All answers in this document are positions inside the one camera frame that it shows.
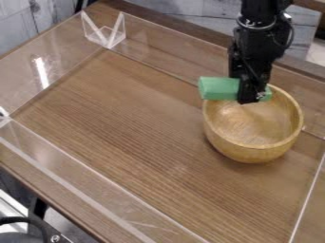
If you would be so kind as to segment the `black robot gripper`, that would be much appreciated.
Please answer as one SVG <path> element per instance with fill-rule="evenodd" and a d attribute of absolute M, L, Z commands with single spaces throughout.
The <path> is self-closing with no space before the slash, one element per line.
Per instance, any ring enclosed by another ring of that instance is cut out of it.
<path fill-rule="evenodd" d="M 279 19 L 270 28 L 254 29 L 244 24 L 234 28 L 234 38 L 229 48 L 229 76 L 240 78 L 240 104 L 270 100 L 268 83 L 250 77 L 249 74 L 270 73 L 272 65 L 284 56 L 293 37 L 295 30 L 289 20 Z"/>

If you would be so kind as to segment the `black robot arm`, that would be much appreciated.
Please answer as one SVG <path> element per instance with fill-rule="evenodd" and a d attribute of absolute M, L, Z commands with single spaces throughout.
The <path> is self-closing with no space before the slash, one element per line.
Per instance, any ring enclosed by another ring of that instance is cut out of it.
<path fill-rule="evenodd" d="M 273 63 L 284 57 L 295 38 L 287 9 L 292 0 L 241 0 L 229 47 L 229 75 L 238 78 L 240 104 L 266 96 Z"/>

